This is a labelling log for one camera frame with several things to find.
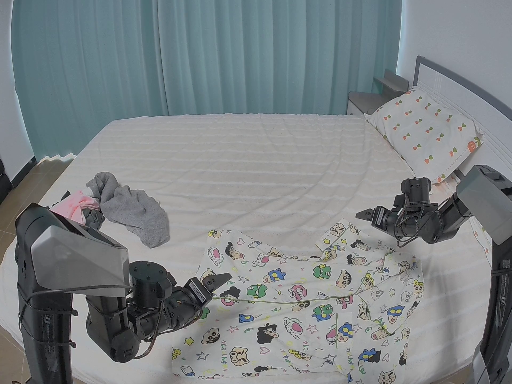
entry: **white pillow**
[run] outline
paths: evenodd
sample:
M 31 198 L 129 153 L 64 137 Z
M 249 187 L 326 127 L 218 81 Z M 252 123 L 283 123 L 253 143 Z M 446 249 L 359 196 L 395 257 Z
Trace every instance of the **white pillow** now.
M 416 177 L 426 176 L 432 183 L 449 176 L 482 141 L 482 133 L 471 119 L 437 104 L 415 86 L 366 119 Z

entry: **cartoon print shirt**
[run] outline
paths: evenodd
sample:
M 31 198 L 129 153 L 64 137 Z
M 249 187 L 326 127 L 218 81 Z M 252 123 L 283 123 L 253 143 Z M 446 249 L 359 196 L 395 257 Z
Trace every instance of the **cartoon print shirt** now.
M 233 278 L 174 333 L 173 373 L 191 378 L 337 371 L 345 382 L 403 382 L 420 262 L 341 220 L 312 256 L 283 255 L 214 230 L 197 272 Z

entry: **bed sheet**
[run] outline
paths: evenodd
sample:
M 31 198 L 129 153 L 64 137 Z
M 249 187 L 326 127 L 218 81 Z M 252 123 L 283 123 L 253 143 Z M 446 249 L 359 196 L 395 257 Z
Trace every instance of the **bed sheet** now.
M 337 219 L 391 206 L 407 164 L 374 127 L 353 116 L 205 115 L 114 121 L 69 165 L 42 198 L 43 206 L 75 191 L 100 171 L 144 189 L 169 215 L 170 241 L 155 249 L 124 226 L 101 231 L 129 249 L 130 261 L 162 264 L 178 280 L 194 276 L 211 229 L 231 228 L 287 253 L 317 253 L 315 240 Z M 451 194 L 435 186 L 436 202 Z M 377 231 L 369 222 L 358 226 Z M 385 243 L 392 238 L 379 233 Z M 413 317 L 406 382 L 430 383 L 468 364 L 481 338 L 489 300 L 489 265 L 469 223 L 436 245 L 405 249 L 422 261 L 426 294 Z M 22 344 L 17 326 L 14 243 L 0 266 L 0 323 Z M 74 295 L 73 374 L 87 383 L 189 382 L 171 374 L 173 335 L 161 336 L 150 356 L 112 362 L 86 334 L 84 296 Z M 272 377 L 272 382 L 337 383 L 338 373 Z M 219 379 L 235 383 L 237 379 Z

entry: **headboard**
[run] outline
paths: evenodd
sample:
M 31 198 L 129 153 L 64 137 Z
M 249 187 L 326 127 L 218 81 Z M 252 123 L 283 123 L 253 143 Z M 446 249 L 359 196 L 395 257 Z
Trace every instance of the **headboard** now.
M 440 104 L 473 119 L 484 133 L 482 145 L 459 166 L 463 174 L 485 164 L 512 180 L 512 110 L 464 77 L 425 57 L 416 58 L 413 86 Z

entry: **curtain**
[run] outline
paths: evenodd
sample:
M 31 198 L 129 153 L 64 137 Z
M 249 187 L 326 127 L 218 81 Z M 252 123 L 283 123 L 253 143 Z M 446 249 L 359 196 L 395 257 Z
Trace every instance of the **curtain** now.
M 12 54 L 36 157 L 114 119 L 344 114 L 396 68 L 401 0 L 14 0 Z

